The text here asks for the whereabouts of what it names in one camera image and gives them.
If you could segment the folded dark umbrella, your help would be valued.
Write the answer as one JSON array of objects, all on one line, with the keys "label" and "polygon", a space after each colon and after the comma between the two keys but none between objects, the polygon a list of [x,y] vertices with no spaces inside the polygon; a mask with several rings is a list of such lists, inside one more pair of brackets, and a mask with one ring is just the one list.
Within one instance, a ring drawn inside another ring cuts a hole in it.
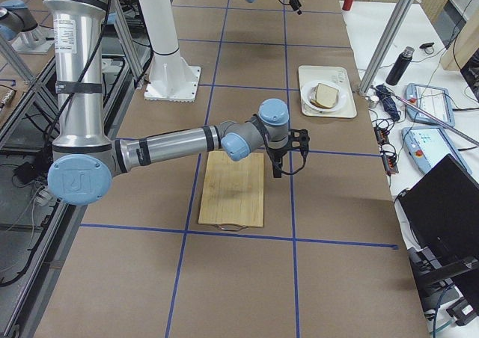
[{"label": "folded dark umbrella", "polygon": [[383,84],[377,85],[374,90],[382,104],[383,110],[394,122],[398,122],[400,120],[400,113],[397,110],[397,106],[393,100],[394,94],[392,91]]}]

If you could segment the teach pendant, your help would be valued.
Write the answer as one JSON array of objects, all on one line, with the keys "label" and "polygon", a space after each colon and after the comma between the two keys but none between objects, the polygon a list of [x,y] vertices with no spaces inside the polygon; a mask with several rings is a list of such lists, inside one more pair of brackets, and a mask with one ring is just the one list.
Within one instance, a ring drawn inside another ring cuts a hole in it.
[{"label": "teach pendant", "polygon": [[434,124],[428,116],[418,112],[419,108],[436,119],[451,126],[455,125],[451,96],[446,88],[409,83],[406,86],[406,99],[413,107],[406,108],[407,114],[418,123]]},{"label": "teach pendant", "polygon": [[428,173],[451,154],[468,173],[472,170],[441,126],[410,126],[401,130],[406,148],[422,173]]}]

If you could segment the wooden cutting board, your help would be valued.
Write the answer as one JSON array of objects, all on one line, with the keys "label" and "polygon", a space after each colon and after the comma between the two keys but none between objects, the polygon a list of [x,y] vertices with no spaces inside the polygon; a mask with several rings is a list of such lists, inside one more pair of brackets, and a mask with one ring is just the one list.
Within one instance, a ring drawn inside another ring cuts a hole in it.
[{"label": "wooden cutting board", "polygon": [[208,154],[198,223],[223,230],[263,227],[264,154],[234,162],[227,153]]}]

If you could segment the cream bear serving tray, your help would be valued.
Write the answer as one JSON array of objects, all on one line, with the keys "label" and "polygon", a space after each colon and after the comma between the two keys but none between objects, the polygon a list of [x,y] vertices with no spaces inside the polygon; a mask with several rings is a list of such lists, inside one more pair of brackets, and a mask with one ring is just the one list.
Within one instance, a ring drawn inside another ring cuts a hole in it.
[{"label": "cream bear serving tray", "polygon": [[[347,71],[343,67],[328,67],[328,66],[312,66],[302,65],[298,68],[300,99],[302,113],[309,117],[335,117],[352,119],[357,115],[356,104],[353,98],[353,92]],[[301,88],[304,84],[313,80],[327,80],[337,84],[341,89],[346,91],[347,103],[346,105],[334,112],[318,111],[309,108],[301,98]]]}]

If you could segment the aluminium frame post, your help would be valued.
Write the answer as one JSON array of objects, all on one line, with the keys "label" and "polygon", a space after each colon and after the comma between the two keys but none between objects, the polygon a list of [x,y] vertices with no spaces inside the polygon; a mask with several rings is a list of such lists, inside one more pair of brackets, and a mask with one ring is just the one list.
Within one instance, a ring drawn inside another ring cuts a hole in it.
[{"label": "aluminium frame post", "polygon": [[376,49],[359,85],[359,95],[366,96],[367,92],[370,90],[373,80],[375,79],[376,74],[378,73],[379,68],[413,2],[414,0],[399,0],[394,6],[392,14],[386,24],[382,36],[379,39]]}]

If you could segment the black laptop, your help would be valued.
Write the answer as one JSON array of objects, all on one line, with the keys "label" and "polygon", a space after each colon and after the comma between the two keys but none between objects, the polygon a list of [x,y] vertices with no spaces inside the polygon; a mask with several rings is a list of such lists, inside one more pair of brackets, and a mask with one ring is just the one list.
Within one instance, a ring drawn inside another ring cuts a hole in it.
[{"label": "black laptop", "polygon": [[448,154],[399,202],[420,247],[431,252],[426,259],[411,252],[416,286],[450,278],[477,311],[478,265],[464,263],[478,259],[478,183]]}]

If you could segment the bread slice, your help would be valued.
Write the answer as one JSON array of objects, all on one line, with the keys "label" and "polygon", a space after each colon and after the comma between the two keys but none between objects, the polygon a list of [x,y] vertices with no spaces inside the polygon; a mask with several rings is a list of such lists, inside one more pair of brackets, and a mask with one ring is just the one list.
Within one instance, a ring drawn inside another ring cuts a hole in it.
[{"label": "bread slice", "polygon": [[331,109],[338,103],[338,93],[337,88],[319,83],[312,90],[309,101],[318,108]]}]

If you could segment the lower teach pendant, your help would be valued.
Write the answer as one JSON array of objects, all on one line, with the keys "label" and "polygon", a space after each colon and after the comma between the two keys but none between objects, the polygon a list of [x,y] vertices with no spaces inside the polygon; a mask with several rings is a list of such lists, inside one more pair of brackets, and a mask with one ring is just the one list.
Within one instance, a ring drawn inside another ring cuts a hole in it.
[{"label": "lower teach pendant", "polygon": [[468,173],[472,170],[441,126],[410,126],[401,130],[406,148],[422,173],[428,173],[451,154]]}]

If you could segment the white column base plate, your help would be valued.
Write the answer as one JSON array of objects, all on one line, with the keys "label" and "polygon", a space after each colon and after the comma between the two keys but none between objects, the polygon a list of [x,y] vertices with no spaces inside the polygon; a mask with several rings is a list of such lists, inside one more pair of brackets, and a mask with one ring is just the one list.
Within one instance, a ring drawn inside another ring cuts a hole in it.
[{"label": "white column base plate", "polygon": [[201,77],[201,68],[189,66],[178,53],[154,55],[150,65],[146,100],[194,102]]}]

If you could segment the white support column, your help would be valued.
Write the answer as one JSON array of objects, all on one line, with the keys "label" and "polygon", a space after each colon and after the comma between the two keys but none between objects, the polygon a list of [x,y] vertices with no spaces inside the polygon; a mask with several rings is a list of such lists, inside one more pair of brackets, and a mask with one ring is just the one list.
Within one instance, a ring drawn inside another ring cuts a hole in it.
[{"label": "white support column", "polygon": [[173,55],[179,50],[170,0],[139,0],[154,52],[161,56]]}]

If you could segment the black water bottle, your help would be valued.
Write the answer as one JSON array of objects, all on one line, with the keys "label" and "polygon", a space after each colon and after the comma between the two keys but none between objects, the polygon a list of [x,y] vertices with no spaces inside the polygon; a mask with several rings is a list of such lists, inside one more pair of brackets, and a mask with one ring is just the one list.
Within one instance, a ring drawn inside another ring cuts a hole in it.
[{"label": "black water bottle", "polygon": [[397,60],[394,62],[393,67],[391,68],[388,76],[386,77],[385,83],[390,86],[395,86],[405,73],[407,67],[412,61],[413,54],[415,49],[411,46],[407,46],[397,57]]}]

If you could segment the white round plate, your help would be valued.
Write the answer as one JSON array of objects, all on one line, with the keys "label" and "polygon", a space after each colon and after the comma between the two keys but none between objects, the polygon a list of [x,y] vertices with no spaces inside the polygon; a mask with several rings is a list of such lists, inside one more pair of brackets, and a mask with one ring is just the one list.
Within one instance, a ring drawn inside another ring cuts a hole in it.
[{"label": "white round plate", "polygon": [[[325,109],[325,108],[318,108],[314,105],[312,105],[309,101],[310,99],[310,95],[311,95],[311,92],[312,90],[314,89],[314,87],[319,84],[319,83],[323,83],[323,84],[326,84],[326,85],[330,85],[332,87],[335,87],[339,90],[339,93],[338,93],[338,103],[337,105],[334,107],[334,108],[331,108],[331,109]],[[325,112],[334,112],[334,111],[338,111],[340,109],[342,109],[346,103],[347,103],[347,95],[346,95],[346,91],[341,89],[337,84],[334,84],[333,82],[331,81],[327,81],[327,80],[313,80],[313,81],[309,81],[307,82],[306,84],[304,84],[301,88],[301,98],[302,98],[302,101],[309,107],[309,108],[312,108],[314,110],[318,110],[318,111],[325,111]]]}]

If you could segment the upper teach pendant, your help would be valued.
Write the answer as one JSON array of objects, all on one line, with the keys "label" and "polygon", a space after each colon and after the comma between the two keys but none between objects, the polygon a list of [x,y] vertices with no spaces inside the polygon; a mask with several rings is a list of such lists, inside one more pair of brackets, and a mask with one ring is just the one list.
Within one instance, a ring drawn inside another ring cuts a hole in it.
[{"label": "upper teach pendant", "polygon": [[434,124],[428,116],[418,112],[419,108],[436,119],[451,126],[455,125],[451,96],[446,88],[409,83],[406,86],[406,99],[413,107],[406,108],[407,114],[418,123]]}]

